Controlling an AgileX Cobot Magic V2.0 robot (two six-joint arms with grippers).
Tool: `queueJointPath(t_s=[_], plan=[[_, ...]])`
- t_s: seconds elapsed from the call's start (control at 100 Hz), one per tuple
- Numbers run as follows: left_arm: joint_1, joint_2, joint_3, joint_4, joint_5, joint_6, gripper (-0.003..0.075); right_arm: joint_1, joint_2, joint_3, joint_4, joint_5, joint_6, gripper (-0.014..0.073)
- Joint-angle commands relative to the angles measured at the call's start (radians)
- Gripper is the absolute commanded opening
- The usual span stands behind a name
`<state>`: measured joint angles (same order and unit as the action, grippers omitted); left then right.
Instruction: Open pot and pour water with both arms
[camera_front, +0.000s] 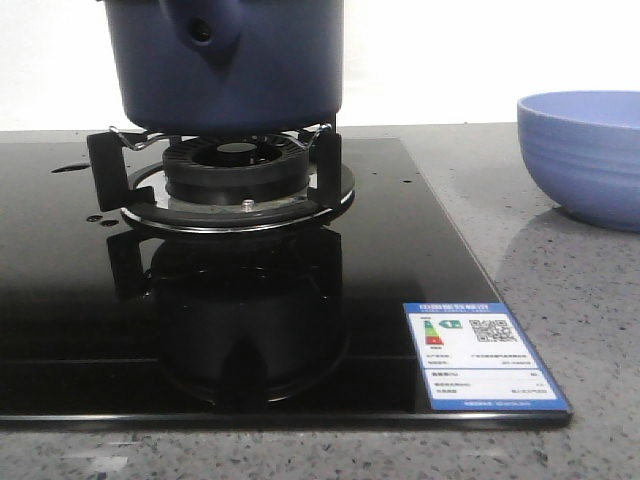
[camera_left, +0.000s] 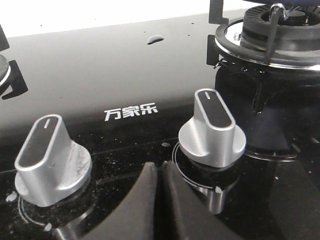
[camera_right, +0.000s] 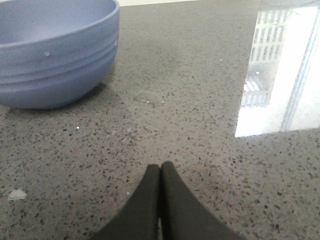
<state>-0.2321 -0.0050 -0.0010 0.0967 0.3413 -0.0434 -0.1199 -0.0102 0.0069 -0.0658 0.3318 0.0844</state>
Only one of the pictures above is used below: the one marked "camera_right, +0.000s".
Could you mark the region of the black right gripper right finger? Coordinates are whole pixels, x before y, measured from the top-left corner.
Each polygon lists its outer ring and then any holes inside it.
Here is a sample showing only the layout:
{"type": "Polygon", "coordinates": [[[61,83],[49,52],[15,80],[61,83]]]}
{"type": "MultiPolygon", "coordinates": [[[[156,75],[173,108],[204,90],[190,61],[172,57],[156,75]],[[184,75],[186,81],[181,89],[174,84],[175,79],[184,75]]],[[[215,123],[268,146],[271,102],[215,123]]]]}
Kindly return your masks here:
{"type": "Polygon", "coordinates": [[[173,162],[161,165],[164,240],[244,240],[216,219],[182,181],[173,162]]]}

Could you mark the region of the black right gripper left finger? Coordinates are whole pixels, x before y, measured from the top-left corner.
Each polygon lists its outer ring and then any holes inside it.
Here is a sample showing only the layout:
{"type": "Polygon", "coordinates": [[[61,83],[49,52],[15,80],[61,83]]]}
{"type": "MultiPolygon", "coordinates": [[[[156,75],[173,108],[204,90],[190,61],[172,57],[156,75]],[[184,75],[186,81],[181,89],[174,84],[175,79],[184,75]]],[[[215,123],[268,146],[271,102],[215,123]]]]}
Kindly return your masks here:
{"type": "Polygon", "coordinates": [[[138,187],[117,213],[92,240],[156,240],[158,238],[158,208],[160,167],[149,164],[138,187]]]}

